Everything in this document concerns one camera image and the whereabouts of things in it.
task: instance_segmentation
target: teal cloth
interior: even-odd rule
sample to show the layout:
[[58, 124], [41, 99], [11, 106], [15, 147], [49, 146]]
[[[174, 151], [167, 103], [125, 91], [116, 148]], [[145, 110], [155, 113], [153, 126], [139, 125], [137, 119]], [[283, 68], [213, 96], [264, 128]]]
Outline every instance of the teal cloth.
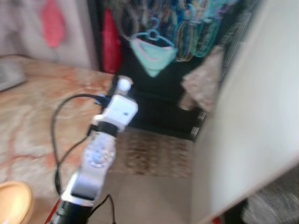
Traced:
[[159, 47], [138, 38], [130, 40], [130, 46], [150, 77], [156, 77], [160, 71], [169, 65], [177, 52], [177, 49], [172, 46]]

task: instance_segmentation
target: wall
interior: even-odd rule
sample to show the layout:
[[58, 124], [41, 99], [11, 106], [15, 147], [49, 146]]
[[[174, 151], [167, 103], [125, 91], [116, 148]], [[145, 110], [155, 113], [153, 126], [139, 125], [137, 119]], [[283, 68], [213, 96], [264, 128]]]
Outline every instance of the wall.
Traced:
[[66, 37], [52, 49], [43, 38], [40, 13], [46, 0], [0, 0], [0, 55], [25, 54], [61, 64], [97, 69], [85, 1], [56, 0], [65, 21]]
[[194, 149], [192, 224], [299, 162], [298, 0], [268, 0]]

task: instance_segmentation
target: red cloth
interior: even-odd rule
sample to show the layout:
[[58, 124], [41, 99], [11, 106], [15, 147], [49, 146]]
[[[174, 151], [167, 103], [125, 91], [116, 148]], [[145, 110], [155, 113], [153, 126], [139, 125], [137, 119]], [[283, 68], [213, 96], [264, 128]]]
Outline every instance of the red cloth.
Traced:
[[52, 219], [53, 215], [55, 214], [55, 212], [56, 212], [56, 210], [57, 210], [57, 208], [58, 208], [60, 202], [61, 202], [61, 200], [58, 199], [58, 201], [57, 201], [56, 204], [54, 205], [54, 208], [52, 209], [51, 213], [49, 214], [49, 216], [48, 216], [48, 218], [47, 218], [45, 224], [48, 224], [48, 223], [51, 221], [51, 219]]
[[51, 48], [59, 46], [64, 39], [65, 27], [62, 13], [55, 0], [47, 0], [42, 10], [44, 38]]
[[104, 71], [114, 74], [122, 63], [121, 41], [109, 9], [106, 9], [104, 13], [102, 38]]
[[222, 223], [222, 221], [219, 217], [213, 219], [212, 222], [213, 222], [213, 224], [221, 224]]

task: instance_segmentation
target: orange marble surface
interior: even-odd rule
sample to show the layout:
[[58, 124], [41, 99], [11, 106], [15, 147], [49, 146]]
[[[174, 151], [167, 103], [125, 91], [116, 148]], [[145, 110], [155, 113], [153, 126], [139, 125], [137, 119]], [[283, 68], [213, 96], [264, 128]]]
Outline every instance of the orange marble surface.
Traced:
[[[36, 199], [34, 219], [43, 223], [57, 200], [54, 158], [50, 144], [50, 118], [62, 99], [77, 93], [103, 93], [113, 75], [53, 63], [6, 57], [23, 65], [27, 82], [0, 92], [0, 182], [28, 183]], [[81, 139], [99, 106], [91, 99], [75, 99], [61, 111], [57, 122], [60, 154]], [[65, 161], [64, 184], [76, 168], [80, 154]]]

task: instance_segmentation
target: black cable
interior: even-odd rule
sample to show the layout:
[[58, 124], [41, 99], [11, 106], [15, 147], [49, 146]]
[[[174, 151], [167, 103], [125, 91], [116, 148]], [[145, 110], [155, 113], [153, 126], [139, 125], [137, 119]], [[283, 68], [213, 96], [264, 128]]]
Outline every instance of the black cable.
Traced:
[[74, 144], [62, 157], [62, 159], [60, 160], [59, 163], [56, 164], [56, 172], [55, 172], [55, 177], [54, 177], [54, 182], [55, 182], [55, 188], [56, 191], [61, 191], [61, 180], [60, 180], [60, 176], [59, 176], [59, 170], [60, 170], [60, 166], [62, 165], [62, 163], [65, 161], [66, 157], [72, 152], [72, 150], [74, 150], [78, 145], [82, 144], [86, 139], [88, 138], [88, 136], [85, 136], [82, 140], [78, 141], [76, 144]]
[[[62, 101], [60, 103], [60, 105], [56, 108], [56, 110], [53, 113], [52, 119], [51, 119], [51, 127], [50, 127], [50, 133], [51, 133], [51, 141], [52, 141], [52, 146], [53, 146], [53, 153], [54, 153], [54, 158], [55, 158], [55, 163], [58, 166], [59, 162], [59, 157], [58, 157], [58, 150], [57, 150], [57, 143], [56, 143], [56, 136], [55, 136], [55, 123], [57, 120], [57, 115], [59, 114], [61, 108], [67, 103], [69, 102], [71, 99], [74, 98], [80, 98], [80, 97], [87, 97], [87, 98], [93, 98], [95, 100], [99, 101], [99, 96], [95, 96], [92, 94], [77, 94], [77, 95], [73, 95], [71, 97], [68, 97], [67, 99], [65, 99], [64, 101]], [[61, 195], [61, 178], [60, 178], [60, 172], [59, 169], [57, 169], [56, 174], [55, 174], [55, 188], [56, 191], [59, 195]]]
[[112, 219], [113, 219], [113, 222], [112, 222], [112, 223], [113, 223], [113, 224], [116, 224], [116, 221], [115, 221], [115, 208], [114, 208], [114, 202], [113, 202], [113, 199], [112, 199], [112, 197], [111, 197], [110, 194], [108, 194], [100, 204], [98, 204], [96, 207], [93, 208], [93, 210], [92, 210], [91, 213], [90, 213], [90, 216], [92, 216], [93, 213], [94, 213], [100, 206], [102, 206], [102, 205], [107, 201], [108, 198], [110, 199], [110, 202], [111, 202], [111, 208], [112, 208]]
[[[81, 139], [80, 141], [78, 141], [76, 144], [74, 144], [61, 158], [61, 160], [59, 161], [58, 158], [58, 151], [57, 151], [57, 143], [56, 143], [56, 137], [55, 137], [55, 123], [56, 123], [56, 118], [57, 115], [59, 114], [61, 108], [67, 103], [69, 102], [71, 99], [74, 98], [79, 98], [79, 97], [87, 97], [87, 98], [93, 98], [96, 101], [98, 101], [100, 104], [102, 104], [103, 107], [106, 106], [107, 103], [107, 99], [105, 99], [102, 96], [95, 96], [95, 95], [91, 95], [91, 94], [77, 94], [74, 96], [71, 96], [67, 99], [65, 99], [59, 106], [58, 108], [54, 111], [52, 119], [51, 119], [51, 125], [50, 125], [50, 133], [51, 133], [51, 141], [52, 141], [52, 145], [53, 145], [53, 153], [54, 153], [54, 157], [55, 157], [55, 162], [56, 162], [56, 171], [55, 171], [55, 177], [54, 177], [54, 182], [55, 182], [55, 188], [56, 191], [59, 195], [61, 195], [61, 191], [62, 191], [62, 187], [61, 187], [61, 178], [60, 178], [60, 166], [62, 165], [62, 163], [65, 161], [65, 159], [68, 157], [68, 155], [72, 152], [72, 150], [74, 150], [78, 145], [82, 144], [89, 136], [93, 126], [91, 125], [86, 136]], [[113, 199], [111, 197], [110, 194], [108, 194], [105, 199], [98, 204], [95, 208], [93, 208], [93, 210], [91, 211], [89, 217], [100, 207], [102, 206], [107, 199], [110, 199], [111, 202], [111, 207], [112, 207], [112, 218], [113, 218], [113, 224], [116, 224], [115, 222], [115, 208], [114, 208], [114, 202]]]

